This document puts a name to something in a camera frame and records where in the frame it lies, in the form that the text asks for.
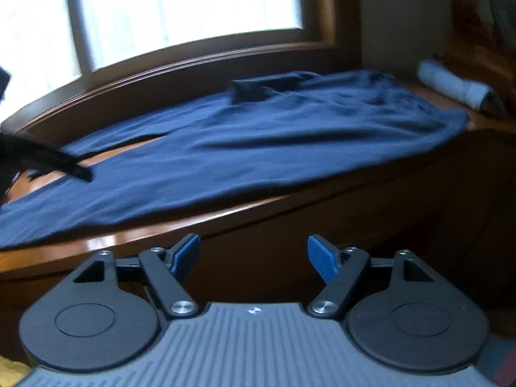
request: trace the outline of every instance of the ribbed surface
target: ribbed surface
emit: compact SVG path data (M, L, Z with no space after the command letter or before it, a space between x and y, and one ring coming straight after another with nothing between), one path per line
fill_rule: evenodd
M213 304L172 322L140 359L92 375L32 372L21 387L471 387L494 386L475 368L417 376L383 367L350 343L340 325L297 304Z

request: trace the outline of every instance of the yellow cloth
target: yellow cloth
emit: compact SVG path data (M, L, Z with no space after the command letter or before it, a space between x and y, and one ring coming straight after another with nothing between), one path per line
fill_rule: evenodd
M0 357L0 387L12 387L30 372L30 367Z

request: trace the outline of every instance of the metal screw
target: metal screw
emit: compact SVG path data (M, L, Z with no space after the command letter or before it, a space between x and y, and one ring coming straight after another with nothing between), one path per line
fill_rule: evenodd
M188 314L195 310L195 304L191 301L176 301L170 309L175 314Z
M337 304L331 301L316 301L312 304L311 309L317 314L330 314L337 311Z

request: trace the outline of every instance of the wall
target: wall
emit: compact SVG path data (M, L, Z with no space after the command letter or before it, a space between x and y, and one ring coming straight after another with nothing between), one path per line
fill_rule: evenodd
M442 53L452 28L450 0L361 0L362 62L399 75Z

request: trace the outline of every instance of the rolled light blue towel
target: rolled light blue towel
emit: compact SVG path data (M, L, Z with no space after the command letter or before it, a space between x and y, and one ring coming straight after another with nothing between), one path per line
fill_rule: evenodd
M479 112L496 117L507 115L496 92L485 83L462 79L435 60L422 60L417 67L417 78L424 85L468 105Z

